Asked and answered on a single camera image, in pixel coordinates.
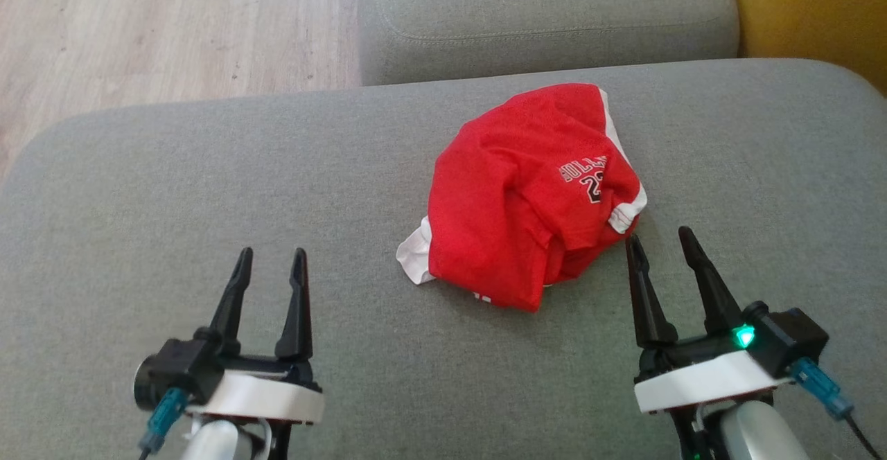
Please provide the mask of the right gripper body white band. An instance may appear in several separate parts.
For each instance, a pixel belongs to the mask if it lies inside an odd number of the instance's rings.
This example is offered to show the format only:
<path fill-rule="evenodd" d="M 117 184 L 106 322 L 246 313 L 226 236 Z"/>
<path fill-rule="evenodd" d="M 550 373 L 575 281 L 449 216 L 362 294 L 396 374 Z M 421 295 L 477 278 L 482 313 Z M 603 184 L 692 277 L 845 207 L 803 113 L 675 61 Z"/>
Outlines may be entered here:
<path fill-rule="evenodd" d="M 641 353 L 634 394 L 640 411 L 668 412 L 769 391 L 788 383 L 774 378 L 747 351 L 754 340 L 748 325 L 720 335 L 682 340 Z"/>

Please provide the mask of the long grey sofa seat cushion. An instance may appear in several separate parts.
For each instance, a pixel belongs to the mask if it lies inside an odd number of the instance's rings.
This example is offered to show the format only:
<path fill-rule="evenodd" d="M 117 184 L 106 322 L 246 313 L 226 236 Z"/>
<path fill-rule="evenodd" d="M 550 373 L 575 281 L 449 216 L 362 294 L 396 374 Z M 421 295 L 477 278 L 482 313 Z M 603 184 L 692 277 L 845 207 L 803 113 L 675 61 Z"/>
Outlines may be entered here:
<path fill-rule="evenodd" d="M 359 0 L 361 83 L 735 58 L 736 0 Z"/>

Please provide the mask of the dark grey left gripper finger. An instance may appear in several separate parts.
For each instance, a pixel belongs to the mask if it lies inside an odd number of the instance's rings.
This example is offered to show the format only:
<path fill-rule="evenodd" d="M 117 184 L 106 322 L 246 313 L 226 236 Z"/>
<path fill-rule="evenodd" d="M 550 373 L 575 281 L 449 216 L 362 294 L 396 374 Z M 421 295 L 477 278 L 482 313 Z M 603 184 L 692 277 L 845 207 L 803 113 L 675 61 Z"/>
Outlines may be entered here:
<path fill-rule="evenodd" d="M 210 324 L 195 331 L 195 338 L 215 344 L 221 357 L 240 355 L 238 331 L 244 295 L 252 276 L 253 254 L 251 247 L 242 249 Z"/>
<path fill-rule="evenodd" d="M 274 354 L 279 361 L 310 361 L 313 356 L 313 316 L 310 311 L 308 257 L 301 247 L 295 249 L 289 283 L 292 295 Z"/>

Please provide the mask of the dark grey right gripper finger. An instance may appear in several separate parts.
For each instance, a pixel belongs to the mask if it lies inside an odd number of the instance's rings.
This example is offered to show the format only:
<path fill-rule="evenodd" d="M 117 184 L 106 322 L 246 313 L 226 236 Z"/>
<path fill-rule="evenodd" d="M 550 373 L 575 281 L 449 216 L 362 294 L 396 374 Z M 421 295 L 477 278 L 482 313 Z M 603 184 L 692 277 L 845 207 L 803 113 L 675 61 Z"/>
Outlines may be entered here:
<path fill-rule="evenodd" d="M 625 241 L 635 341 L 642 349 L 663 348 L 678 342 L 674 325 L 665 317 L 649 276 L 649 261 L 638 235 Z"/>
<path fill-rule="evenodd" d="M 719 271 L 701 247 L 691 227 L 678 229 L 679 242 L 688 267 L 694 272 L 705 312 L 704 328 L 708 335 L 731 333 L 744 324 L 741 309 L 723 282 Z"/>

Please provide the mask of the red white basketball garment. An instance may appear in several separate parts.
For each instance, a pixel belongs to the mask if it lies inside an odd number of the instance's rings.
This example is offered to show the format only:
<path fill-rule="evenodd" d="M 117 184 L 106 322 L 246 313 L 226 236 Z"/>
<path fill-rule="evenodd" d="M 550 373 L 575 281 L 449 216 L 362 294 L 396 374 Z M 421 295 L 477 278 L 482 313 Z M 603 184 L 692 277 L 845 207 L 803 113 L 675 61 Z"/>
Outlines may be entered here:
<path fill-rule="evenodd" d="M 435 161 L 427 213 L 396 260 L 417 285 L 447 281 L 536 312 L 546 287 L 579 277 L 646 206 L 607 93 L 549 85 L 463 125 Z"/>

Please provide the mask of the wide yellow sofa backrest cushion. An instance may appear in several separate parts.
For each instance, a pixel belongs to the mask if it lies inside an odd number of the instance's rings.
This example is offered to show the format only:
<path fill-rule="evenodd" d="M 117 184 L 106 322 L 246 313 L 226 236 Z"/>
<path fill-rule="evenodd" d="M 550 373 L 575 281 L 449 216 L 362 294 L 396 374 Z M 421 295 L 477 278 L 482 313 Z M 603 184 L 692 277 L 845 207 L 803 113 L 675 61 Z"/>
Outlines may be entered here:
<path fill-rule="evenodd" d="M 887 0 L 736 0 L 740 56 L 823 60 L 887 96 Z"/>

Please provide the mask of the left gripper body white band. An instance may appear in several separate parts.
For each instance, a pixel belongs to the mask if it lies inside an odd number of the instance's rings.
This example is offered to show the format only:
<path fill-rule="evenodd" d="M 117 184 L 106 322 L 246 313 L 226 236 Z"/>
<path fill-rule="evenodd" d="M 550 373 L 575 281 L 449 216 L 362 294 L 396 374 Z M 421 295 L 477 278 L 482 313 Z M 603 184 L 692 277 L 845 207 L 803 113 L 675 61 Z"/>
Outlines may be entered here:
<path fill-rule="evenodd" d="M 226 369 L 211 397 L 204 404 L 192 399 L 187 415 L 297 425 L 322 422 L 326 401 L 310 362 L 269 363 L 276 369 Z"/>

